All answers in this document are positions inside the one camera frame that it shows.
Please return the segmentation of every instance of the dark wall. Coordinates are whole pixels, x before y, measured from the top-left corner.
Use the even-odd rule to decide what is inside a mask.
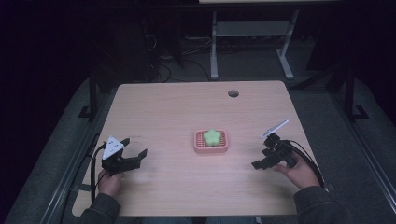
[[[396,125],[396,4],[393,1],[346,1],[320,30],[309,69],[326,69],[347,56],[354,77],[363,81]]]
[[[63,4],[5,1],[0,6],[3,222],[88,69]]]

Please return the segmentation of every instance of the green object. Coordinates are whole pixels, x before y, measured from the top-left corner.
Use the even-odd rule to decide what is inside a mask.
[[[221,133],[210,129],[204,133],[205,143],[208,147],[218,147],[220,145]]]

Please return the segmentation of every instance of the person's arm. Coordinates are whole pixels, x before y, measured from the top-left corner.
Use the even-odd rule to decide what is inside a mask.
[[[90,208],[85,209],[78,220],[79,224],[110,224],[115,223],[120,211],[119,203],[114,199],[120,189],[120,181],[124,173],[110,176],[105,170],[99,175],[99,194]]]
[[[298,222],[344,224],[349,223],[349,213],[343,205],[333,200],[331,195],[323,189],[315,173],[296,153],[293,157],[297,164],[293,168],[275,165],[273,169],[284,174],[300,191],[294,194]]]

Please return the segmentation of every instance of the red basket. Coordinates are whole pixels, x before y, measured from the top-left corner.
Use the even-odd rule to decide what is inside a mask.
[[[220,143],[217,147],[209,147],[205,143],[204,133],[207,130],[198,130],[195,132],[194,136],[194,150],[196,153],[204,154],[204,153],[224,153],[228,149],[228,141],[227,134],[224,130],[216,130],[221,134]]]

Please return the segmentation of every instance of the gray floor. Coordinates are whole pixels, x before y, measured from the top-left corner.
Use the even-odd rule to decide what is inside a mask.
[[[305,70],[314,41],[297,40],[291,43],[287,56],[295,75],[294,80],[286,80],[283,76],[275,53],[277,43],[272,41],[259,48],[250,46],[233,54],[219,54],[218,81],[282,80],[290,87],[316,73]],[[198,62],[206,72],[210,71],[208,52],[186,55],[184,59]],[[165,61],[163,65],[172,71],[169,82],[207,81],[205,71],[195,63],[184,62],[183,68],[172,61]],[[168,76],[168,70],[163,66],[159,72],[163,80]],[[343,93],[332,95],[325,91],[328,79],[325,77],[302,91],[290,91],[290,97],[324,178],[334,187],[331,194],[347,207],[354,223],[396,223],[396,215],[375,179],[370,162],[356,137],[358,130],[388,175],[389,181],[395,184],[396,163],[393,159],[396,158],[396,129],[376,104],[370,90],[359,81],[356,85],[355,104],[362,105],[370,119],[349,122],[338,103]],[[88,81],[81,84],[9,213],[7,223],[77,221],[71,214],[71,207],[77,195],[75,188],[81,183],[89,158],[85,157],[83,161],[72,160],[77,154],[85,154],[92,139],[101,132],[114,94],[115,92],[98,93],[99,114],[92,122],[88,122],[88,119],[78,118],[80,109],[89,103]],[[75,178],[70,191],[69,186],[65,187],[62,182],[64,178]],[[117,223],[130,221],[129,218],[121,217]],[[264,217],[262,221],[297,222],[295,216]]]

